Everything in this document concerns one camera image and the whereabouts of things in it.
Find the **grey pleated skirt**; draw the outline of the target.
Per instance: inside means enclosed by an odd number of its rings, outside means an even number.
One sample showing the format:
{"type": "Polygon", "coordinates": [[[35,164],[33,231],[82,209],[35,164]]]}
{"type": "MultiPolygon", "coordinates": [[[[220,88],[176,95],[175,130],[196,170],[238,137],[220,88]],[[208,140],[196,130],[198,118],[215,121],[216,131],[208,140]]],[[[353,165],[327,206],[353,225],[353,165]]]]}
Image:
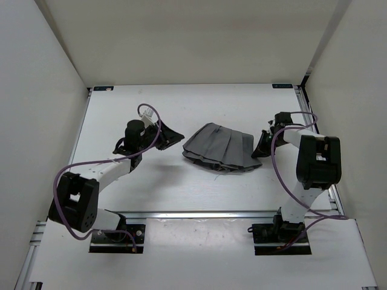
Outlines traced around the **grey pleated skirt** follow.
{"type": "Polygon", "coordinates": [[[207,123],[183,144],[182,155],[205,169],[242,173],[262,166],[253,145],[253,135],[207,123]]]}

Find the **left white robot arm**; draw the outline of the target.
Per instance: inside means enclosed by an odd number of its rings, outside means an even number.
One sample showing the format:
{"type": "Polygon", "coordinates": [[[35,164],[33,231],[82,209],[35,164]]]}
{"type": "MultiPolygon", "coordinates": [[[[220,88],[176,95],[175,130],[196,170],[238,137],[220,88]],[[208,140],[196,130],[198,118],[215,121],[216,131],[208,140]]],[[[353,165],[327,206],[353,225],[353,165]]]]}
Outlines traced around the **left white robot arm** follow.
{"type": "Polygon", "coordinates": [[[107,186],[131,173],[141,163],[146,149],[165,150],[183,139],[184,135],[161,120],[148,124],[142,120],[129,121],[124,137],[117,141],[112,151],[119,158],[99,162],[84,175],[66,172],[60,177],[48,218],[86,233],[97,220],[99,194],[107,186]]]}

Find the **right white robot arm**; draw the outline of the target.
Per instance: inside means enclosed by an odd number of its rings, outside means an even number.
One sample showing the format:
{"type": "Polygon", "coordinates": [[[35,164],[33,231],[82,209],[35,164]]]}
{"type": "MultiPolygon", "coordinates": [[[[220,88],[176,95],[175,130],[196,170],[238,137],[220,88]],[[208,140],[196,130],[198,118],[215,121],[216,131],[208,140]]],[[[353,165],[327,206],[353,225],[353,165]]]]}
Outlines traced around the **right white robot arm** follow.
{"type": "Polygon", "coordinates": [[[290,196],[273,218],[272,236],[281,242],[288,240],[295,230],[303,226],[305,214],[316,198],[338,184],[342,176],[340,139],[314,133],[307,126],[294,123],[293,114],[277,113],[269,122],[269,129],[262,131],[252,153],[252,158],[272,159],[275,174],[290,196]],[[298,149],[297,182],[292,191],[281,178],[275,161],[276,149],[286,144],[298,149]]]}

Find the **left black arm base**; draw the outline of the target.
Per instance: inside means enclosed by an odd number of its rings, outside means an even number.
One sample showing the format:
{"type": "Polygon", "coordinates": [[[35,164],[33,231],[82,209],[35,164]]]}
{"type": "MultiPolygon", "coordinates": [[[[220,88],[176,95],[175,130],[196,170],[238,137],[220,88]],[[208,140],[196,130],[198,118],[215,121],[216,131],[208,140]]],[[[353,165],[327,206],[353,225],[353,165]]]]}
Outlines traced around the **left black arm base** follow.
{"type": "Polygon", "coordinates": [[[89,245],[90,253],[103,254],[142,254],[145,244],[145,224],[126,224],[124,228],[129,232],[135,241],[135,247],[132,239],[125,233],[93,233],[89,245]]]}

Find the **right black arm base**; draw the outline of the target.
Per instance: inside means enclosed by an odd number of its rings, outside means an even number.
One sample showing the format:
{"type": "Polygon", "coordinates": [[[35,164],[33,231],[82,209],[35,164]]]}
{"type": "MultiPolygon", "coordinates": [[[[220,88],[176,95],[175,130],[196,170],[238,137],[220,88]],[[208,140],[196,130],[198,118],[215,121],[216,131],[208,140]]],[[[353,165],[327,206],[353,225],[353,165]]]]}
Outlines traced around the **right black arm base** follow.
{"type": "Polygon", "coordinates": [[[280,212],[271,223],[252,224],[247,232],[252,234],[255,256],[311,255],[311,248],[304,222],[284,221],[280,212]]]}

